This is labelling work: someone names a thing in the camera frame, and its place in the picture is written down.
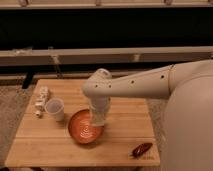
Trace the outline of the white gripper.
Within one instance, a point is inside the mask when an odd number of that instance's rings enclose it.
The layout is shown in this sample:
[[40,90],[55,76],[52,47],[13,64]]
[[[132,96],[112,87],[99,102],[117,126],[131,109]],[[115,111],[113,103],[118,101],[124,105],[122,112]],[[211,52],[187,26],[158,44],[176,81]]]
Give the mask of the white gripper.
[[89,101],[90,111],[94,116],[105,115],[110,109],[110,99],[106,98],[92,98]]

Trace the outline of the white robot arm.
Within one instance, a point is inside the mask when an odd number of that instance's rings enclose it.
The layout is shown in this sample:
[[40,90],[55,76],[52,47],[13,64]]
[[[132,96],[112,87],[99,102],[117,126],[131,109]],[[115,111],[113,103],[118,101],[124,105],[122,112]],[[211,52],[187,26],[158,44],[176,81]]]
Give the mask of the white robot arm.
[[213,171],[213,60],[169,65],[120,78],[97,70],[82,87],[92,121],[105,124],[112,97],[168,101],[161,171]]

